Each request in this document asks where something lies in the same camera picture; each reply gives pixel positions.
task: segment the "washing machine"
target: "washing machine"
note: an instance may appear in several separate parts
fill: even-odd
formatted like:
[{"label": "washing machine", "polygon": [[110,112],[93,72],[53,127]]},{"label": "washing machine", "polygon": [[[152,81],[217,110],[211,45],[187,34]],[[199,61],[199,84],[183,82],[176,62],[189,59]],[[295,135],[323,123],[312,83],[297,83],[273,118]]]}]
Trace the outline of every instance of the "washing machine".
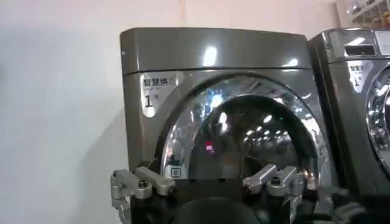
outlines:
[{"label": "washing machine", "polygon": [[242,178],[297,166],[332,185],[307,39],[253,30],[121,34],[129,167],[175,179]]},{"label": "washing machine", "polygon": [[390,194],[390,32],[327,30],[310,40],[341,186]]}]

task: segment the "washer door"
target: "washer door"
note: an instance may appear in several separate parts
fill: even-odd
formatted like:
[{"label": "washer door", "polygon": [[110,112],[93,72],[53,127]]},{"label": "washer door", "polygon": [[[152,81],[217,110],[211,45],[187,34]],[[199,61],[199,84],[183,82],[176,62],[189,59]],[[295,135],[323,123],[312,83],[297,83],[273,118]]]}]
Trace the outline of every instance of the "washer door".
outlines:
[{"label": "washer door", "polygon": [[390,175],[390,69],[374,78],[368,92],[367,127],[378,160]]},{"label": "washer door", "polygon": [[328,150],[309,108],[287,87],[239,75],[185,102],[166,137],[161,173],[243,178],[267,164],[303,170],[309,188],[330,184]]}]

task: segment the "silver label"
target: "silver label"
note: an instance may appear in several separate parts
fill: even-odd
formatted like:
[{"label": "silver label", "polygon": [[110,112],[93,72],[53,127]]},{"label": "silver label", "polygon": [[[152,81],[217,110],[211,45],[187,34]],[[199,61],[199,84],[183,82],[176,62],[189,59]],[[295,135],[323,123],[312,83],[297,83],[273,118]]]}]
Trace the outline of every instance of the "silver label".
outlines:
[{"label": "silver label", "polygon": [[179,71],[147,72],[140,75],[142,112],[153,117],[166,98],[184,81]]},{"label": "silver label", "polygon": [[376,31],[379,50],[382,55],[390,55],[390,32],[389,31]]},{"label": "silver label", "polygon": [[357,93],[363,89],[364,82],[374,67],[372,61],[348,61],[349,81]]}]

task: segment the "bolt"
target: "bolt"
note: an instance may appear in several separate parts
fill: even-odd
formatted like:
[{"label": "bolt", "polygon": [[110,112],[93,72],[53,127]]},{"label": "bolt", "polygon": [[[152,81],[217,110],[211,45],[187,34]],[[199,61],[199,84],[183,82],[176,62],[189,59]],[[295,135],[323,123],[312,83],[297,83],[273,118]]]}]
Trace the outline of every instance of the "bolt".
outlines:
[{"label": "bolt", "polygon": [[244,195],[250,195],[250,188],[248,186],[244,186],[243,193],[244,193]]},{"label": "bolt", "polygon": [[175,196],[176,192],[177,192],[176,187],[170,187],[168,189],[168,195],[170,195],[170,196]]},{"label": "bolt", "polygon": [[138,182],[138,187],[145,188],[145,187],[147,187],[147,184],[148,184],[148,182],[146,180],[140,180]]},{"label": "bolt", "polygon": [[280,179],[277,178],[277,177],[274,177],[274,178],[271,180],[271,184],[272,184],[272,185],[280,185]]}]

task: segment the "wall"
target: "wall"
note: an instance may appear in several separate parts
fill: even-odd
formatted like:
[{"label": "wall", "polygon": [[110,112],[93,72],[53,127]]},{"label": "wall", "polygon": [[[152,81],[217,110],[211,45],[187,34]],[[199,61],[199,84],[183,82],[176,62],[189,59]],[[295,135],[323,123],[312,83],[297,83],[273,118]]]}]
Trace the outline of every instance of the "wall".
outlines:
[{"label": "wall", "polygon": [[127,160],[120,31],[215,26],[311,37],[336,26],[326,0],[238,2],[3,0],[0,223],[119,223],[108,176]]}]

